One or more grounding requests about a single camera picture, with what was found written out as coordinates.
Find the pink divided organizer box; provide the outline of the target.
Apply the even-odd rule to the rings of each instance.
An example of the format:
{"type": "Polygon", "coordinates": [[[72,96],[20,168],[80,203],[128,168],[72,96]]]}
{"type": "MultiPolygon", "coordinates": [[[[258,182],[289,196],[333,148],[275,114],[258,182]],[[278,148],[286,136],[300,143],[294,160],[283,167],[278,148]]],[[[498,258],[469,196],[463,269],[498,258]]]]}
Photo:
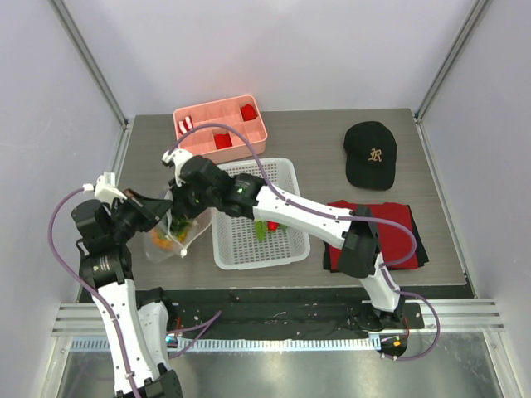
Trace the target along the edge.
{"type": "Polygon", "coordinates": [[[250,157],[252,153],[262,154],[266,150],[268,133],[252,95],[240,95],[176,109],[173,112],[173,124],[177,138],[182,137],[178,134],[178,121],[185,116],[191,116],[194,128],[200,129],[185,138],[179,147],[194,155],[210,158],[215,163],[225,163],[250,157]],[[256,109],[256,119],[247,122],[242,120],[240,107],[245,104],[251,104],[256,109]],[[229,133],[232,146],[217,150],[213,138],[216,133],[229,133]]]}

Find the red fake chili pepper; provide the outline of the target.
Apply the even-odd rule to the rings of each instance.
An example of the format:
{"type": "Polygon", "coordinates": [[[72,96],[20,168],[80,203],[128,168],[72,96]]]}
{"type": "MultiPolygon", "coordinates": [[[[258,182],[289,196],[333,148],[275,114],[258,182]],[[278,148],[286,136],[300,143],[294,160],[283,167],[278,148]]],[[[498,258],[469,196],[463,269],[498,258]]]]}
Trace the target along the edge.
{"type": "Polygon", "coordinates": [[[269,231],[276,231],[279,228],[279,224],[273,221],[269,221],[267,226],[269,231]]]}

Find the black baseball cap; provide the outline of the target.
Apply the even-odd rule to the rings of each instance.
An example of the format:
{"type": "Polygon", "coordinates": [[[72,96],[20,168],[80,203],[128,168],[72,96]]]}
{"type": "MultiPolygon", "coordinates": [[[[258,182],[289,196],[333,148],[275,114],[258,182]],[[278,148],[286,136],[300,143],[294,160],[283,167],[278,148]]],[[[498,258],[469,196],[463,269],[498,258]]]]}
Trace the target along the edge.
{"type": "Polygon", "coordinates": [[[350,127],[344,136],[345,174],[354,187],[371,191],[392,188],[396,176],[397,143],[392,132],[378,121],[350,127]]]}

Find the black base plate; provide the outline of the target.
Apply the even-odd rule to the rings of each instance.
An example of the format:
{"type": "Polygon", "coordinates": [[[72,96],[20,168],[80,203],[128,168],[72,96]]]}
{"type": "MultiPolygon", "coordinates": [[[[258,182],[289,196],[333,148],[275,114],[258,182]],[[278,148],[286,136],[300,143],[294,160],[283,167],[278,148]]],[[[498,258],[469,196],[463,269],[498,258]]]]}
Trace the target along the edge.
{"type": "Polygon", "coordinates": [[[220,340],[365,338],[369,299],[359,287],[315,289],[189,289],[168,292],[180,326],[220,316],[203,335],[220,340]]]}

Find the polka dot zip bag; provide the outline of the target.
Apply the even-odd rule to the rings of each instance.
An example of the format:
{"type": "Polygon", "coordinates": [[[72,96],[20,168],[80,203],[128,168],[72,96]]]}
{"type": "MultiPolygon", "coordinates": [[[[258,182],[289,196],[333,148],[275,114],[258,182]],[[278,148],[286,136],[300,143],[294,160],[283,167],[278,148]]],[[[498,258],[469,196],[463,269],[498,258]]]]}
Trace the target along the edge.
{"type": "Polygon", "coordinates": [[[202,235],[212,223],[212,211],[205,210],[199,216],[189,218],[177,218],[168,211],[164,218],[154,227],[160,228],[173,239],[173,250],[160,250],[155,247],[150,239],[149,232],[144,233],[144,253],[146,258],[157,264],[174,255],[184,258],[192,243],[202,235]]]}

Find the red white striped sock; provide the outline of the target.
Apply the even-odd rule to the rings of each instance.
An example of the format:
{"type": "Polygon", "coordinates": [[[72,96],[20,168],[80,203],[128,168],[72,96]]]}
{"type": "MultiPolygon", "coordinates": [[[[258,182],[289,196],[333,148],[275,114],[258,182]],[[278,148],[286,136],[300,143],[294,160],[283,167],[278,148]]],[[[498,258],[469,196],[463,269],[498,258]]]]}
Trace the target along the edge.
{"type": "Polygon", "coordinates": [[[193,129],[193,127],[194,127],[194,124],[192,121],[192,117],[185,116],[183,119],[180,119],[178,121],[178,134],[184,135],[185,133],[193,129]]]}

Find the red rolled sock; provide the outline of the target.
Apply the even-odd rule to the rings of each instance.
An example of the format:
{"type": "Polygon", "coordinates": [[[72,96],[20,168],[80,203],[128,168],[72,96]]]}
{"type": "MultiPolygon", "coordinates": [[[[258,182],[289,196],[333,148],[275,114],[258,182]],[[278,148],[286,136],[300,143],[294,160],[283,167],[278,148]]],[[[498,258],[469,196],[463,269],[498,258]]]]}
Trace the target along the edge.
{"type": "Polygon", "coordinates": [[[216,133],[213,135],[217,150],[230,148],[232,146],[231,136],[229,133],[216,133]]]}
{"type": "Polygon", "coordinates": [[[244,122],[252,121],[258,117],[256,109],[251,104],[245,104],[240,107],[241,118],[244,122]]]}

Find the white plastic basket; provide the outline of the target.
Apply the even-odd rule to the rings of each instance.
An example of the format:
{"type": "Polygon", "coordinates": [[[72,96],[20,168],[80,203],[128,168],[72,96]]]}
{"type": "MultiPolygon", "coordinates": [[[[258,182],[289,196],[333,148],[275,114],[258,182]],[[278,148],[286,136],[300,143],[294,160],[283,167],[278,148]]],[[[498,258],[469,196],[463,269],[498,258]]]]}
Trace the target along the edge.
{"type": "MultiPolygon", "coordinates": [[[[262,158],[261,164],[270,181],[282,192],[299,195],[293,163],[287,158],[262,158]]],[[[243,160],[223,163],[220,169],[230,176],[248,173],[262,177],[256,161],[243,160]]],[[[310,253],[309,236],[288,227],[287,231],[268,231],[259,242],[255,237],[254,221],[245,217],[232,218],[212,211],[212,243],[216,265],[224,270],[260,269],[288,265],[304,260],[310,253]]]]}

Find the red rolled sock front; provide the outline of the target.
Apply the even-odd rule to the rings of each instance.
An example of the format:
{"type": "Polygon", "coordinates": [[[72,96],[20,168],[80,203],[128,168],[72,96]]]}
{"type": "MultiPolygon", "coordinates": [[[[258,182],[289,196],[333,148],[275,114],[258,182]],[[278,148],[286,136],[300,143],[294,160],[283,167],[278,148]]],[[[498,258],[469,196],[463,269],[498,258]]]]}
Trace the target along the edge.
{"type": "Polygon", "coordinates": [[[230,148],[232,146],[231,136],[229,133],[216,133],[213,135],[217,150],[230,148]]]}

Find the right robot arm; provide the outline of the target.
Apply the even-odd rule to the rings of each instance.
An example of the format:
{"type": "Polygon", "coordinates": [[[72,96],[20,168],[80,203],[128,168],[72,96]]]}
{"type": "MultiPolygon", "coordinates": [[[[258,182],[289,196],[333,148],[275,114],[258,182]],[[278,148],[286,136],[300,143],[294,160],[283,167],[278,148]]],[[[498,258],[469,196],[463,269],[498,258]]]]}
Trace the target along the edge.
{"type": "Polygon", "coordinates": [[[182,149],[166,152],[162,162],[174,170],[170,182],[173,217],[195,217],[207,208],[253,221],[274,221],[313,235],[339,249],[339,272],[358,279],[373,313],[363,326],[391,328],[405,316],[404,300],[383,268],[376,222],[369,209],[328,207],[280,190],[266,177],[234,177],[210,159],[182,149]]]}

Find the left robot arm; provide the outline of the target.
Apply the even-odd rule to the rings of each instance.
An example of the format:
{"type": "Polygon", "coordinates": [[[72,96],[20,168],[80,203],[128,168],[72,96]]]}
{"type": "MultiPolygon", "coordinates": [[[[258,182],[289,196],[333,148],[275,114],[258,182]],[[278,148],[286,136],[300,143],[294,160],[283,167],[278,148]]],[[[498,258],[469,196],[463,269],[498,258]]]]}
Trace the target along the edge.
{"type": "Polygon", "coordinates": [[[177,311],[161,288],[138,294],[128,241],[154,228],[169,200],[131,190],[95,189],[71,218],[80,233],[79,276],[100,312],[114,367],[117,397],[180,397],[182,387],[168,363],[166,331],[177,311]]]}

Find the red rolled sock back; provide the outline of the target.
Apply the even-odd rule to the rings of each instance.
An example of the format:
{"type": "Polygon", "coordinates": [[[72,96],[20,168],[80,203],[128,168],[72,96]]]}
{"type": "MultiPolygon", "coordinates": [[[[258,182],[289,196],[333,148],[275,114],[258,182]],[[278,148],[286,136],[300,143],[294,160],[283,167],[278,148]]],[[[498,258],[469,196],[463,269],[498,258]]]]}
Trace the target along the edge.
{"type": "Polygon", "coordinates": [[[240,107],[241,118],[244,122],[252,121],[258,117],[256,109],[251,104],[245,104],[240,107]]]}

